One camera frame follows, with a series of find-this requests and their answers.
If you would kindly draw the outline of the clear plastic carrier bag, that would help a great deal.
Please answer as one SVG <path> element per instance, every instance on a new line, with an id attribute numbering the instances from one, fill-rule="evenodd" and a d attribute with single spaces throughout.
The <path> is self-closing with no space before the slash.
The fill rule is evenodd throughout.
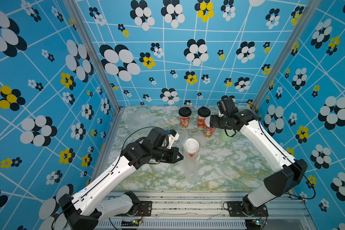
<path id="1" fill-rule="evenodd" d="M 199 142 L 199 150 L 195 154 L 194 157 L 190 157 L 185 152 L 184 147 L 183 147 L 184 142 L 189 138 L 196 139 Z M 205 147 L 205 144 L 206 144 L 206 141 L 203 135 L 194 135 L 191 137 L 186 137 L 184 141 L 182 142 L 182 148 L 183 148 L 182 155 L 184 157 L 184 159 L 181 161 L 182 169 L 185 173 L 187 182 L 191 185 L 195 184 L 198 180 L 198 168 L 200 165 L 200 157 Z"/>

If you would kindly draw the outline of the red cup white lid front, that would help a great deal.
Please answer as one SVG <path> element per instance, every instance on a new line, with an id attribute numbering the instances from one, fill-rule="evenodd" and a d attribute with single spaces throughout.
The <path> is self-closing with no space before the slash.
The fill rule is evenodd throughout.
<path id="1" fill-rule="evenodd" d="M 189 138 L 184 142 L 183 147 L 190 157 L 194 157 L 199 150 L 199 142 L 196 139 Z"/>

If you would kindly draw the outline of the red cup white lid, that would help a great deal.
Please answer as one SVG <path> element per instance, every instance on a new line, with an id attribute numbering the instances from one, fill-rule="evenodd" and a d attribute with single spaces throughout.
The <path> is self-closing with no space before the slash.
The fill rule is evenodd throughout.
<path id="1" fill-rule="evenodd" d="M 199 142 L 196 139 L 189 138 L 184 142 L 183 147 L 190 157 L 194 157 L 199 150 Z"/>
<path id="2" fill-rule="evenodd" d="M 216 129 L 214 127 L 211 127 L 211 125 L 210 125 L 210 117 L 207 117 L 205 119 L 205 132 L 204 132 L 205 138 L 207 138 L 207 139 L 212 138 L 215 130 Z"/>

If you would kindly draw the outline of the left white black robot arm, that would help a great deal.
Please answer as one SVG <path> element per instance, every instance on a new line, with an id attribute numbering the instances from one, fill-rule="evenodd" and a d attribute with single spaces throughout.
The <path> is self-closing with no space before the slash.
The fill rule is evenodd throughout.
<path id="1" fill-rule="evenodd" d="M 156 163 L 175 164 L 183 160 L 183 155 L 173 143 L 179 134 L 173 130 L 150 127 L 146 137 L 124 144 L 120 156 L 81 191 L 59 199 L 66 226 L 71 230 L 93 230 L 99 222 L 111 217 L 135 215 L 140 208 L 140 200 L 133 192 L 105 201 L 104 198 L 126 177 L 133 174 L 151 160 Z"/>

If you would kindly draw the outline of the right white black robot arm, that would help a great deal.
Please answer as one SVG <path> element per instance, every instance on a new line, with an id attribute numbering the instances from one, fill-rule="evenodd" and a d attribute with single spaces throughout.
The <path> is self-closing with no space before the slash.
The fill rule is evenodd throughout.
<path id="1" fill-rule="evenodd" d="M 267 160 L 273 174 L 264 184 L 246 195 L 241 204 L 243 213 L 254 215 L 265 203 L 282 196 L 299 185 L 308 167 L 303 160 L 295 159 L 275 140 L 265 134 L 264 128 L 251 110 L 244 109 L 226 115 L 211 115 L 209 126 L 242 133 Z"/>

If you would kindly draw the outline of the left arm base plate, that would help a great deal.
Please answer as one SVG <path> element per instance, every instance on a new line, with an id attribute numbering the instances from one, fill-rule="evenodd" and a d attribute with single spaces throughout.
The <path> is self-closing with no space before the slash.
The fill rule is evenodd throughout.
<path id="1" fill-rule="evenodd" d="M 150 217 L 152 211 L 152 201 L 140 201 L 134 204 L 125 214 L 118 214 L 117 217 Z"/>

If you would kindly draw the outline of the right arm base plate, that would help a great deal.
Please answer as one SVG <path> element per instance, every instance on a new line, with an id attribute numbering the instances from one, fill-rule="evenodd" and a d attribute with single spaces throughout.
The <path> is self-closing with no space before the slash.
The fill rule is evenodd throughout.
<path id="1" fill-rule="evenodd" d="M 268 209 L 265 204 L 259 207 L 253 207 L 244 201 L 226 201 L 224 208 L 229 212 L 231 217 L 268 217 Z"/>

